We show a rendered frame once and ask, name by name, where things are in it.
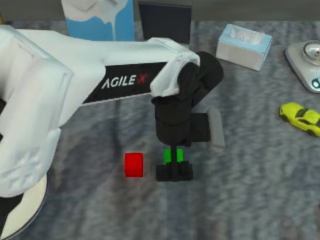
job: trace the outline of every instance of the car window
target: car window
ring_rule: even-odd
[[[302,118],[307,111],[308,111],[308,108],[300,109],[300,110],[296,113],[295,117],[296,117],[296,118]]]
[[[299,122],[304,123],[304,124],[307,124],[307,125],[311,125],[311,123],[308,122],[308,121],[305,120],[305,119],[299,119]]]

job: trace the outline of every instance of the logo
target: logo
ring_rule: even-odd
[[[155,62],[106,66],[104,78],[84,104],[147,94],[150,92],[151,82],[166,64]]]

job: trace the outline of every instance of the red block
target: red block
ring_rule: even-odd
[[[142,178],[144,176],[144,155],[140,152],[124,154],[124,176],[126,178]]]

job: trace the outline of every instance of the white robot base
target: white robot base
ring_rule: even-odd
[[[320,41],[291,44],[285,56],[306,89],[320,93]]]
[[[0,240],[12,239],[33,222],[46,200],[47,189],[47,175],[45,175],[24,193],[21,203],[8,215]]]

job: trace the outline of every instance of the red letter x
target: red letter x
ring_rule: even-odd
[[[148,74],[140,74],[139,78],[137,79],[137,83],[138,84],[144,84],[146,77],[148,76]]]

